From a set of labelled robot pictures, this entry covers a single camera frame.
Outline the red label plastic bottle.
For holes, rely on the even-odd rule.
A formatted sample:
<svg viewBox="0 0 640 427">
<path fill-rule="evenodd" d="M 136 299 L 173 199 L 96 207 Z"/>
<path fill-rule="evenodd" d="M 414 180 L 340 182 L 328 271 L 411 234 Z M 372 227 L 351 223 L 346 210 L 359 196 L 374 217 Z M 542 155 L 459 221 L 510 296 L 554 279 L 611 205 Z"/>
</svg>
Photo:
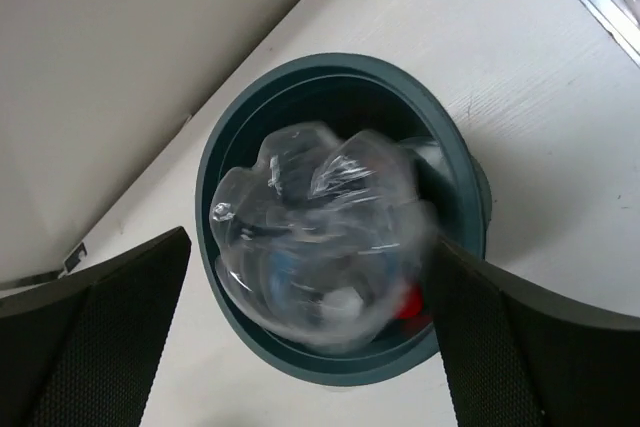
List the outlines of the red label plastic bottle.
<svg viewBox="0 0 640 427">
<path fill-rule="evenodd" d="M 418 284 L 414 284 L 407 292 L 404 303 L 394 317 L 394 325 L 405 336 L 417 335 L 432 327 L 433 318 L 423 289 Z"/>
</svg>

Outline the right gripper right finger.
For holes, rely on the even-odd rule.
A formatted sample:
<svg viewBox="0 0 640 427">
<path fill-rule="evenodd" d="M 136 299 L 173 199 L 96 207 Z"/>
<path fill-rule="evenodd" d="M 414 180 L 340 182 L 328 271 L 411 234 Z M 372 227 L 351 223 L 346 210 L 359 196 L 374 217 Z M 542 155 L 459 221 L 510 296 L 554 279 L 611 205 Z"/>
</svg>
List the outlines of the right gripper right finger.
<svg viewBox="0 0 640 427">
<path fill-rule="evenodd" d="M 552 292 L 440 237 L 433 320 L 459 425 L 638 425 L 638 318 Z"/>
</svg>

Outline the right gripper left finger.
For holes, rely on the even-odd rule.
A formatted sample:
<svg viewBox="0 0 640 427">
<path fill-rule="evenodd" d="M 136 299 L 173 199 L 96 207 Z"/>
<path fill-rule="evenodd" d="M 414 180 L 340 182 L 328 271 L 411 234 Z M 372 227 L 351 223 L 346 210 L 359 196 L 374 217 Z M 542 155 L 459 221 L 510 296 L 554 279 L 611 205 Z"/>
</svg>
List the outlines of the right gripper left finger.
<svg viewBox="0 0 640 427">
<path fill-rule="evenodd" d="M 177 227 L 2 298 L 2 425 L 139 425 L 190 253 Z"/>
</svg>

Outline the blue label plastic bottle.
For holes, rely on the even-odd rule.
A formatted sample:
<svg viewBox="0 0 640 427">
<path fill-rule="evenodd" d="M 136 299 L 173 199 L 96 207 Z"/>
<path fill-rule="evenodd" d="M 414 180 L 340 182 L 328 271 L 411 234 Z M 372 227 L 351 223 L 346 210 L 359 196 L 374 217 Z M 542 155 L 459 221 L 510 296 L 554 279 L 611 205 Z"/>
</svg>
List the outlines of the blue label plastic bottle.
<svg viewBox="0 0 640 427">
<path fill-rule="evenodd" d="M 437 231 L 398 144 L 322 123 L 269 134 L 253 166 L 223 177 L 209 224 L 235 306 L 328 353 L 369 343 L 401 311 Z"/>
</svg>

